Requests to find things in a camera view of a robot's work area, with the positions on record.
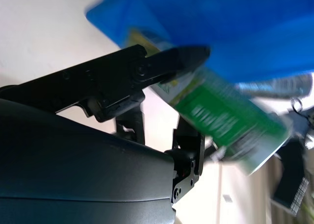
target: blue bag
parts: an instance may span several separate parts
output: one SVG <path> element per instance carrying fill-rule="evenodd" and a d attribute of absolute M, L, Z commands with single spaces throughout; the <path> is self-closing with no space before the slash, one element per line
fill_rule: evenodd
<path fill-rule="evenodd" d="M 229 82 L 314 70 L 314 0 L 103 0 L 86 16 L 122 48 L 137 27 L 210 45 L 207 66 Z"/>

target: screw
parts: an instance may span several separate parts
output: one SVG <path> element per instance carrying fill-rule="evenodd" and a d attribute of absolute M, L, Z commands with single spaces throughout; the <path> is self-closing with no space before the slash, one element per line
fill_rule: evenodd
<path fill-rule="evenodd" d="M 174 198 L 174 199 L 177 199 L 177 198 L 179 197 L 179 189 L 176 188 L 173 194 L 174 194 L 174 195 L 173 195 L 173 198 Z"/>
<path fill-rule="evenodd" d="M 144 66 L 143 64 L 136 67 L 136 73 L 140 76 L 144 76 L 147 72 L 146 66 Z"/>

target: black metal bracket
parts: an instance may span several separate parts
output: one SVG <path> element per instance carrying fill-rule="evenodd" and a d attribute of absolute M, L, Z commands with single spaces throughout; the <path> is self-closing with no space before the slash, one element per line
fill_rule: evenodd
<path fill-rule="evenodd" d="M 147 57 L 135 45 L 30 82 L 2 88 L 0 99 L 58 113 L 73 105 L 104 122 L 137 107 L 142 89 L 191 71 L 208 58 L 207 47 L 180 47 Z"/>
<path fill-rule="evenodd" d="M 172 202 L 178 202 L 199 180 L 203 172 L 205 137 L 182 117 L 173 132 L 173 145 L 165 153 L 175 162 Z"/>

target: blurred object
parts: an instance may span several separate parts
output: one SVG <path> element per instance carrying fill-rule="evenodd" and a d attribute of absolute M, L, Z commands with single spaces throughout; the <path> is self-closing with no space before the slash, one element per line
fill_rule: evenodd
<path fill-rule="evenodd" d="M 307 149 L 314 148 L 314 129 L 310 128 L 308 133 L 306 134 L 304 145 Z"/>
<path fill-rule="evenodd" d="M 144 46 L 148 55 L 173 46 L 147 30 L 131 30 L 128 44 Z M 203 65 L 187 70 L 151 88 L 197 130 L 213 138 L 219 147 L 210 156 L 213 161 L 226 155 L 251 174 L 290 137 L 290 127 L 281 118 L 266 114 L 213 71 Z"/>
<path fill-rule="evenodd" d="M 309 181 L 305 178 L 303 146 L 290 140 L 277 154 L 283 164 L 283 175 L 274 193 L 273 201 L 292 215 L 296 215 Z"/>
<path fill-rule="evenodd" d="M 306 74 L 261 82 L 238 83 L 235 88 L 243 94 L 254 97 L 290 99 L 308 96 L 312 84 L 312 75 Z"/>
<path fill-rule="evenodd" d="M 209 45 L 207 67 L 231 83 L 314 69 L 313 0 L 103 0 L 88 20 L 120 47 L 131 28 L 175 46 Z"/>

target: green package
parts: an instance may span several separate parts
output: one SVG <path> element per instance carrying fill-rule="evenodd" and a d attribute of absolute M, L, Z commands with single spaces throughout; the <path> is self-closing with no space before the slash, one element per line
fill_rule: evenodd
<path fill-rule="evenodd" d="M 134 44 L 143 45 L 148 55 L 172 47 L 148 31 L 133 30 L 128 45 Z M 248 174 L 289 138 L 282 121 L 267 115 L 207 67 L 151 88 L 196 129 L 211 136 L 219 154 L 239 161 Z"/>

